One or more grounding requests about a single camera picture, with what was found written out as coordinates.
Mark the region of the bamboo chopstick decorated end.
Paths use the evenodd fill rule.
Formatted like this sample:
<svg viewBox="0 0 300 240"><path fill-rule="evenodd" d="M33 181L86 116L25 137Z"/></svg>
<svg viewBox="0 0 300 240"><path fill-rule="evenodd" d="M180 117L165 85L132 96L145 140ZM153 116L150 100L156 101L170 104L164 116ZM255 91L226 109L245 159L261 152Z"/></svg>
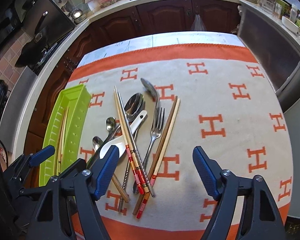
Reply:
<svg viewBox="0 0 300 240"><path fill-rule="evenodd" d="M129 157L130 166L134 174L134 179L136 182L137 189L139 191L139 194L141 195L150 193L150 184L140 160L138 148L133 138L133 132L130 128L129 121L126 117L121 95L117 90L116 86L114 87L114 96L115 96L117 112L120 115L121 131L125 140L126 151Z"/></svg>

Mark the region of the bamboo chopstick red striped end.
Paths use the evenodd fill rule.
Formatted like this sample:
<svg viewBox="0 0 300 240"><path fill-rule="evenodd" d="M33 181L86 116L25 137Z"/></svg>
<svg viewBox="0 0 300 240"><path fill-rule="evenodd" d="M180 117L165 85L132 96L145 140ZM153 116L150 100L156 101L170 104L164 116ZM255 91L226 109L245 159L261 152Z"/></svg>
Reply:
<svg viewBox="0 0 300 240"><path fill-rule="evenodd" d="M62 133L61 155L60 155L59 167L58 167L59 174L61 174L61 169L62 169L62 157L63 157L64 145L65 145L66 123L67 123L67 119L68 119L68 114L69 114L69 107L66 107L64 126L63 126L64 129L63 129L63 133Z"/></svg>

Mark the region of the bamboo chopstick red patterned end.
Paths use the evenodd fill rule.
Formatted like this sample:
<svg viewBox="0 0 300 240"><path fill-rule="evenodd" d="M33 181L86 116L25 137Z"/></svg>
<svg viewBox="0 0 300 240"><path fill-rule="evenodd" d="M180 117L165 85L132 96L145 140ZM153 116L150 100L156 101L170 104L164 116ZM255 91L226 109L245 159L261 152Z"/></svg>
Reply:
<svg viewBox="0 0 300 240"><path fill-rule="evenodd" d="M59 159L61 155L61 144L62 144L62 133L63 133L63 126L64 126L64 119L65 119L65 111L63 112L62 122L61 122L61 129L58 136L58 144L57 144L57 152L56 152L56 166L55 166L55 173L59 175L58 167L59 167Z"/></svg>

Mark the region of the lime green plastic utensil tray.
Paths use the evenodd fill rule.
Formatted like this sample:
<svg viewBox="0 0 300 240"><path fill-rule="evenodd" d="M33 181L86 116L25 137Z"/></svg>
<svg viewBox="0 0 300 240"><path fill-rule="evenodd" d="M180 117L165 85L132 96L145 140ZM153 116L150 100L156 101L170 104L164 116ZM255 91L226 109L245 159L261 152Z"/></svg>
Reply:
<svg viewBox="0 0 300 240"><path fill-rule="evenodd" d="M91 96L85 85L62 90L47 125L43 147L53 146L55 154L40 164L39 186L57 176L77 160L77 153Z"/></svg>

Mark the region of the pale chopstick red striped end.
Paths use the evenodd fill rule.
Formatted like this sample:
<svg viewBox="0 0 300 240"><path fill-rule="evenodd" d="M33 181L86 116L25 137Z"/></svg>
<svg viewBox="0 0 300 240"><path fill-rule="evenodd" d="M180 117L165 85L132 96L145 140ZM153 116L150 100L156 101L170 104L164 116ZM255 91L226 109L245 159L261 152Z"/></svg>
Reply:
<svg viewBox="0 0 300 240"><path fill-rule="evenodd" d="M177 117L179 105L180 105L180 98L178 96L176 96L174 99L173 105L171 107L168 119L166 121L164 131L163 131L163 135L160 139L156 154L153 158L152 165L151 165L151 168L149 171L149 175L151 175L150 185L152 187L154 186L155 180L157 178L157 174L160 170L161 162L164 158L166 148L168 146L168 142L171 137L171 133L173 130L175 119ZM136 215L136 219L141 218L142 213L146 207L146 204L147 204L150 196L151 196L150 193L146 193L143 196L140 196L138 198L138 201L133 210L133 215Z"/></svg>

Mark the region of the stainless steel fork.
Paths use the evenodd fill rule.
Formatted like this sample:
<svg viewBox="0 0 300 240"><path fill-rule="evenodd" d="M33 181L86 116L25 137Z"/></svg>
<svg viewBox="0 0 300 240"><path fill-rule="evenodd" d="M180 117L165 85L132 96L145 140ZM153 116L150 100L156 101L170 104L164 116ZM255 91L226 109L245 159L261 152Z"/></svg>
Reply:
<svg viewBox="0 0 300 240"><path fill-rule="evenodd" d="M154 110L154 117L153 123L150 131L151 141L149 143L149 147L147 149L146 155L143 159L143 167L146 170L148 159L151 153L151 149L156 139L158 139L162 134L163 124L164 124L164 117L165 117L165 109L158 106Z"/></svg>

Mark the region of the orange beige H-pattern blanket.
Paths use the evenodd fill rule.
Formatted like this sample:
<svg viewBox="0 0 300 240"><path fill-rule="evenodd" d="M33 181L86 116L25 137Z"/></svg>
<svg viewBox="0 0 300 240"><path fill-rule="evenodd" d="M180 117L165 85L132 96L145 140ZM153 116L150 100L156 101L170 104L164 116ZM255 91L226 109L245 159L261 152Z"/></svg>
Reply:
<svg viewBox="0 0 300 240"><path fill-rule="evenodd" d="M215 209L192 160L201 146L235 175L261 175L282 219L287 218L293 185L292 149L285 117L262 67L245 47L176 44L85 56L67 84L84 84L91 95L78 156L89 159L91 140L105 135L104 122L116 116L114 89L123 100L143 92L141 79L154 85L169 112L180 106L165 156L140 219L138 200L118 210L113 185L97 202L112 239L200 239Z"/></svg>

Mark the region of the large steel spoon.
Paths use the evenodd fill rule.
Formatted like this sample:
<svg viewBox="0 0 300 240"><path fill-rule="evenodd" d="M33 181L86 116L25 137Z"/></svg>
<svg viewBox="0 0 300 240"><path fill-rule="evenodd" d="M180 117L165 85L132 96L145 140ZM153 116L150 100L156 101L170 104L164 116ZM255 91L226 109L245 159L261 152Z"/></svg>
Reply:
<svg viewBox="0 0 300 240"><path fill-rule="evenodd" d="M144 99L141 93L136 93L127 101L124 109L129 123L133 122L141 112Z"/></svg>

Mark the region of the long steel spoon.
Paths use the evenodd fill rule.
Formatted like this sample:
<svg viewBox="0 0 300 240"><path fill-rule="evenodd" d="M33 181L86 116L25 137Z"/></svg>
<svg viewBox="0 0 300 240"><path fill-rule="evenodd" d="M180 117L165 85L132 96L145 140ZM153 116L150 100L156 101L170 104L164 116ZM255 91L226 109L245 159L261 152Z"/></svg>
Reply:
<svg viewBox="0 0 300 240"><path fill-rule="evenodd" d="M141 83L143 86L146 88L146 90L151 94L152 98L155 101L155 109L159 109L160 107L160 99L159 99L159 94L155 87L146 79L141 78Z"/></svg>

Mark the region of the white bowl on counter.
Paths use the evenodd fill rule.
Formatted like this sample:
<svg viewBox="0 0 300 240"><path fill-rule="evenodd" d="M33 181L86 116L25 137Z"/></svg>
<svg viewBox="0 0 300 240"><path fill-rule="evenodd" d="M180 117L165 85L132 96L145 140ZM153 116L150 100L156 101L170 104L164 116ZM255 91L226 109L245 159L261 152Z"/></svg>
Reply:
<svg viewBox="0 0 300 240"><path fill-rule="evenodd" d="M281 18L282 24L292 33L297 34L299 31L299 27L293 23L289 18L286 18L285 16L282 16Z"/></svg>

